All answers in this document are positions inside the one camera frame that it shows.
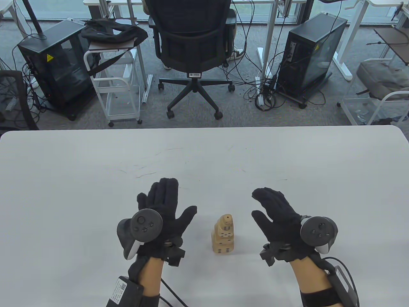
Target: chair base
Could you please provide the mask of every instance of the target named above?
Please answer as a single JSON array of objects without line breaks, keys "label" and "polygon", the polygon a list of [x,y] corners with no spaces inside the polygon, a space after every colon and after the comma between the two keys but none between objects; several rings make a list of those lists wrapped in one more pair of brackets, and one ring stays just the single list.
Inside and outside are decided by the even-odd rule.
[{"label": "chair base", "polygon": [[190,92],[201,94],[201,96],[212,106],[215,110],[214,117],[219,120],[223,117],[223,114],[219,111],[219,107],[213,101],[213,99],[209,96],[209,94],[205,91],[203,86],[207,85],[220,85],[220,84],[228,84],[229,91],[234,91],[234,84],[233,81],[230,80],[212,80],[212,79],[197,79],[197,78],[183,78],[183,79],[169,79],[169,78],[159,78],[158,88],[164,89],[163,83],[171,83],[171,84],[179,84],[185,85],[185,88],[176,96],[175,99],[168,105],[167,115],[168,118],[173,118],[175,115],[171,110],[179,101],[182,100]]}]

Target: black glove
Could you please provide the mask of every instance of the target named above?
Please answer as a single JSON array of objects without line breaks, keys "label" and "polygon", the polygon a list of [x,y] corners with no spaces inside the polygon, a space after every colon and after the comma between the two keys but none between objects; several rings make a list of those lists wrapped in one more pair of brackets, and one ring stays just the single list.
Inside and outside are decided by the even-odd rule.
[{"label": "black glove", "polygon": [[137,196],[138,209],[153,209],[163,220],[162,231],[151,242],[141,245],[138,249],[139,256],[163,258],[165,248],[182,245],[182,234],[192,221],[197,212],[196,206],[190,206],[177,219],[175,217],[178,206],[179,183],[175,178],[162,178],[152,184],[148,196],[140,193]]},{"label": "black glove", "polygon": [[296,213],[281,192],[268,187],[255,189],[252,197],[265,208],[271,222],[259,210],[252,216],[267,240],[273,244],[282,245],[275,255],[277,260],[290,262],[304,259],[314,252],[314,247],[307,245],[300,237],[301,215]]}]

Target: computer case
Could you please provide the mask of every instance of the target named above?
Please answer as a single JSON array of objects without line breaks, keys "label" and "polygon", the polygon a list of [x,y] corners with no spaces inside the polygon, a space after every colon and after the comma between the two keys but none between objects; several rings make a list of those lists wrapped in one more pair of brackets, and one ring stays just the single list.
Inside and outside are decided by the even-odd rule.
[{"label": "computer case", "polygon": [[276,89],[297,99],[322,82],[347,20],[320,13],[288,33]]},{"label": "computer case", "polygon": [[[84,64],[89,41],[81,37],[85,27],[79,20],[63,20],[45,30],[39,38],[28,37],[18,44],[24,59],[43,91],[51,110],[75,120],[95,96]],[[98,63],[96,55],[90,67]]]}]

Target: wooden block tower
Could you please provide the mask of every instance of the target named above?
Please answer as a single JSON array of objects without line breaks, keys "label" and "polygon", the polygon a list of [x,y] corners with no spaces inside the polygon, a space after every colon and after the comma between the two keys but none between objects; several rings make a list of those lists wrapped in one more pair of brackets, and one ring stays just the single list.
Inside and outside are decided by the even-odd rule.
[{"label": "wooden block tower", "polygon": [[226,255],[234,249],[234,229],[231,214],[222,215],[214,225],[211,232],[211,245],[213,252],[218,255]]}]

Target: gray seat cushion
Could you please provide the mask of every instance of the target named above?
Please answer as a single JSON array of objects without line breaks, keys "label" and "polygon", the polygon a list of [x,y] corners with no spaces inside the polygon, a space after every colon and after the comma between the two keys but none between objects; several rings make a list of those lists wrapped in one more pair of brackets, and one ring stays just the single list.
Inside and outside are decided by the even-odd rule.
[{"label": "gray seat cushion", "polygon": [[[383,62],[362,62],[357,77],[369,93],[382,100],[386,95],[398,90],[409,90],[409,77],[402,69],[393,68]],[[388,100],[408,98],[408,95],[394,95]]]}]

